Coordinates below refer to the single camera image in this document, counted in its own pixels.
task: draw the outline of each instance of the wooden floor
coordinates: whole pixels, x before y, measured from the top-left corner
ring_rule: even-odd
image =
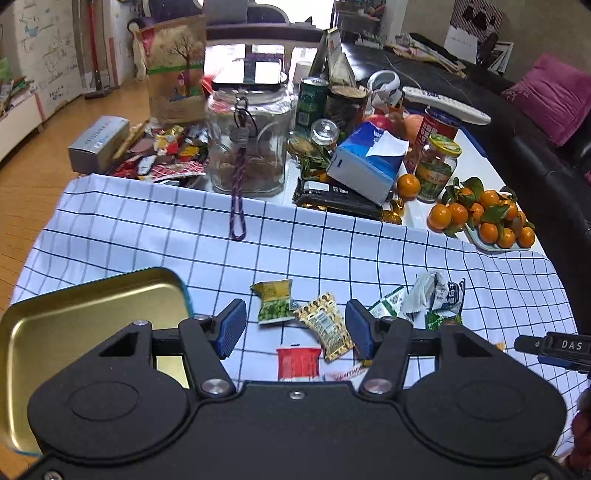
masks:
[[[39,231],[51,218],[57,199],[71,179],[68,146],[101,115],[118,115],[131,123],[148,118],[144,83],[132,82],[102,99],[78,98],[52,116],[45,130],[23,140],[0,163],[0,316]],[[0,471],[13,478],[32,458],[0,445]]]

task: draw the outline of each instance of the peanut snack packet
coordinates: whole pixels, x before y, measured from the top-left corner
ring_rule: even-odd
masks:
[[[353,340],[332,293],[325,293],[297,309],[294,317],[318,336],[327,362],[336,360],[353,348]]]

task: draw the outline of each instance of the small glass bottle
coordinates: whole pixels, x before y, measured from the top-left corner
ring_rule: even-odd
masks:
[[[427,144],[418,157],[414,172],[421,184],[417,198],[433,203],[437,200],[445,185],[457,167],[457,158],[462,149],[453,140],[440,134],[431,134]]]

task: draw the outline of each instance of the white table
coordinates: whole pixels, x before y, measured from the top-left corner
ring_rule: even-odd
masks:
[[[462,155],[458,158],[457,168],[454,175],[450,178],[448,185],[453,183],[454,178],[458,178],[460,181],[467,180],[470,177],[478,177],[482,180],[485,190],[496,190],[497,192],[506,185],[503,179],[499,176],[496,170],[492,167],[491,163],[486,157],[483,157],[480,152],[474,147],[472,142],[464,134],[462,130],[457,133],[455,141],[462,148]],[[398,172],[398,176],[407,173],[404,163],[401,165]],[[266,202],[275,203],[276,205],[291,205],[293,203],[293,194],[297,187],[297,179],[300,175],[299,166],[296,160],[289,157],[285,164],[285,188],[271,197],[263,197],[257,195],[246,195],[250,198],[258,200],[264,200]],[[207,192],[213,191],[211,181],[209,178],[204,177],[203,184],[199,187],[200,190]],[[418,228],[422,230],[428,229],[427,217],[434,203],[425,203],[420,200],[412,200],[405,202],[404,216],[402,217],[402,224],[412,228]],[[388,203],[384,204],[384,207],[389,209]],[[465,232],[461,231],[457,234],[457,238],[463,242],[470,242],[470,239],[466,236]],[[534,245],[531,247],[532,251],[539,252],[545,255],[544,249],[540,244],[540,239],[536,238]]]

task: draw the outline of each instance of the black package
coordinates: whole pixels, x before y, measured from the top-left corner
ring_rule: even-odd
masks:
[[[382,209],[342,183],[298,179],[293,201],[298,207],[381,220]]]

